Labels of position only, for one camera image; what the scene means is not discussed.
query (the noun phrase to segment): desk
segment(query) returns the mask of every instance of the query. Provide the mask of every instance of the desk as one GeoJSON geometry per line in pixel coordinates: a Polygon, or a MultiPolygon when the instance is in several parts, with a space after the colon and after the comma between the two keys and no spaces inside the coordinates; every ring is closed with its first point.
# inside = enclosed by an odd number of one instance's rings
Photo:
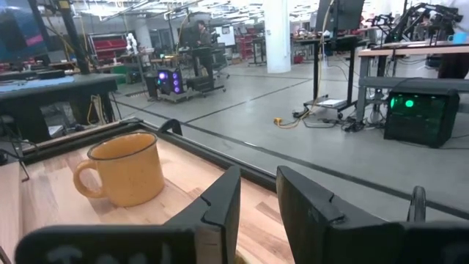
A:
{"type": "MultiPolygon", "coordinates": [[[[375,56],[397,56],[397,55],[423,55],[423,54],[458,54],[469,53],[469,45],[449,45],[448,42],[438,42],[436,45],[428,46],[425,42],[416,43],[393,43],[387,48],[365,49],[358,52],[361,59],[360,81],[358,88],[357,121],[362,122],[365,115],[365,107],[368,104],[366,90],[371,88],[391,89],[396,85],[405,85],[407,89],[457,89],[458,92],[469,92],[469,80],[459,79],[434,79],[416,78],[405,83],[399,83],[406,78],[386,78],[382,76],[369,77],[369,65],[375,56]]],[[[460,104],[460,112],[469,112],[465,104],[460,104]]]]}
{"type": "Polygon", "coordinates": [[[179,59],[179,56],[166,56],[163,59],[151,59],[150,62],[157,65],[164,64],[165,66],[167,66],[166,63],[169,62],[169,66],[174,67],[174,64],[177,65],[179,59]]]}
{"type": "MultiPolygon", "coordinates": [[[[162,130],[132,119],[43,142],[39,144],[39,155],[31,148],[23,150],[31,177],[24,183],[20,183],[24,174],[18,162],[0,166],[0,204],[4,205],[0,213],[0,246],[7,257],[12,260],[19,240],[41,227],[164,224],[236,165],[242,176],[237,252],[247,263],[294,263],[281,222],[275,175],[184,138],[181,127],[178,134],[169,132],[169,128],[162,130]],[[72,171],[86,159],[89,147],[134,131],[157,135],[164,190],[149,202],[130,208],[115,207],[108,199],[81,196],[73,186],[72,171]]],[[[83,173],[84,182],[95,186],[94,173],[83,173]]]]}
{"type": "MultiPolygon", "coordinates": [[[[319,54],[319,44],[321,39],[312,39],[312,40],[295,40],[294,43],[300,45],[314,45],[314,80],[313,80],[313,100],[310,100],[304,103],[304,106],[312,106],[313,102],[316,103],[321,102],[322,100],[317,100],[318,91],[319,91],[319,67],[320,67],[320,54],[319,54]]],[[[330,39],[325,39],[326,44],[330,44],[330,39]]],[[[349,108],[350,106],[354,105],[355,103],[352,102],[352,91],[353,91],[353,69],[355,66],[355,49],[360,46],[365,46],[366,40],[359,40],[355,35],[348,35],[343,37],[337,38],[337,47],[335,51],[349,51],[350,52],[350,66],[349,66],[349,77],[348,77],[348,85],[347,85],[347,100],[341,104],[340,106],[333,107],[337,109],[337,112],[340,113],[341,111],[349,108]]]]}
{"type": "Polygon", "coordinates": [[[45,124],[40,110],[40,107],[44,105],[80,100],[88,102],[89,105],[91,95],[100,95],[108,121],[114,121],[114,111],[108,93],[117,90],[116,80],[119,77],[121,75],[118,74],[77,75],[68,77],[73,79],[71,82],[49,84],[42,87],[32,85],[25,89],[0,92],[0,111],[15,119],[24,139],[35,143],[44,142],[51,139],[48,126],[45,124]]]}

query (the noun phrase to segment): white pillar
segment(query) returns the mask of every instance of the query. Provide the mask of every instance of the white pillar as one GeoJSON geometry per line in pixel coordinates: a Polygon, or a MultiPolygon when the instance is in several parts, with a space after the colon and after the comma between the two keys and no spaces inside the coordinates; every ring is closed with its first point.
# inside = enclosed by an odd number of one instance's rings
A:
{"type": "Polygon", "coordinates": [[[153,48],[152,39],[149,36],[147,21],[144,19],[135,19],[133,23],[135,29],[135,38],[141,47],[153,48]]]}
{"type": "Polygon", "coordinates": [[[292,69],[290,22],[287,0],[265,0],[265,43],[267,72],[286,73],[292,69]]]}

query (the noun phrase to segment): standing desk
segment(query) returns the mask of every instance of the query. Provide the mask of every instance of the standing desk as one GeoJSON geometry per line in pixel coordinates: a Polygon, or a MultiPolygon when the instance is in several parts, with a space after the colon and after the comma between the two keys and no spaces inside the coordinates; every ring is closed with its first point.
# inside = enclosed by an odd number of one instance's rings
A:
{"type": "Polygon", "coordinates": [[[0,112],[13,117],[21,136],[39,143],[51,139],[40,107],[58,102],[90,102],[91,95],[100,95],[108,122],[114,121],[109,92],[117,90],[120,74],[68,76],[54,80],[29,81],[25,85],[0,86],[0,112]]]}
{"type": "MultiPolygon", "coordinates": [[[[458,54],[469,53],[469,45],[452,45],[449,42],[437,42],[437,45],[429,46],[427,42],[390,43],[383,48],[365,49],[358,52],[361,59],[360,81],[358,83],[357,122],[362,122],[365,115],[365,107],[368,104],[366,90],[368,88],[392,89],[399,87],[409,91],[421,91],[429,89],[456,89],[458,92],[469,93],[469,80],[461,79],[434,79],[434,78],[394,78],[369,76],[370,62],[376,56],[397,55],[424,55],[424,54],[458,54]]],[[[461,103],[459,112],[469,113],[469,106],[461,103]]]]}
{"type": "MultiPolygon", "coordinates": [[[[320,67],[320,52],[319,52],[319,45],[320,45],[320,38],[315,38],[311,40],[296,40],[294,43],[300,45],[313,45],[313,53],[314,53],[314,80],[313,80],[313,100],[305,102],[304,106],[312,106],[314,102],[320,103],[324,100],[327,100],[328,95],[321,97],[317,100],[318,93],[319,93],[319,67],[320,67]]],[[[330,44],[330,39],[324,39],[325,44],[330,44]]],[[[343,37],[337,37],[337,46],[334,51],[349,51],[350,52],[350,65],[349,65],[349,76],[348,76],[348,85],[347,85],[347,99],[345,102],[339,106],[332,107],[337,109],[339,116],[341,116],[340,112],[349,108],[350,106],[354,105],[355,102],[352,102],[352,91],[353,91],[353,69],[355,67],[355,49],[357,47],[365,46],[367,40],[360,40],[358,36],[355,35],[347,35],[343,37]]]]}

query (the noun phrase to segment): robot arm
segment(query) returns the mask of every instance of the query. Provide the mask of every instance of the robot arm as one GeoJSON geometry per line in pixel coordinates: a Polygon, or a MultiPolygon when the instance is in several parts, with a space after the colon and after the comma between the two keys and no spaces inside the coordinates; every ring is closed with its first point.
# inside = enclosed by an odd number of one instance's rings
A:
{"type": "Polygon", "coordinates": [[[425,4],[420,3],[417,4],[407,10],[407,12],[401,17],[401,20],[396,25],[394,29],[391,30],[390,34],[386,37],[385,43],[392,43],[400,41],[404,34],[409,32],[409,29],[406,28],[407,22],[409,18],[415,15],[419,9],[425,9],[423,13],[421,13],[418,18],[416,18],[413,23],[410,25],[410,28],[413,28],[417,23],[422,22],[424,18],[424,14],[428,12],[436,12],[438,15],[442,17],[443,23],[450,23],[453,25],[454,23],[461,22],[462,15],[458,14],[458,9],[453,7],[444,7],[439,4],[425,4]]]}

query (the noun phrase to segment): yellow mug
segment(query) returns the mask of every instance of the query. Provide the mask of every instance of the yellow mug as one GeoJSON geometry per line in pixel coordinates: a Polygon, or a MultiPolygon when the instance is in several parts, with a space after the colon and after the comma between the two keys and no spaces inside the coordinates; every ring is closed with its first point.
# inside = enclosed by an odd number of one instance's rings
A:
{"type": "Polygon", "coordinates": [[[73,173],[76,189],[89,198],[107,197],[117,206],[133,206],[150,201],[164,187],[156,135],[138,132],[106,140],[88,151],[73,173]],[[102,186],[89,190],[81,181],[84,169],[97,170],[102,186]]]}

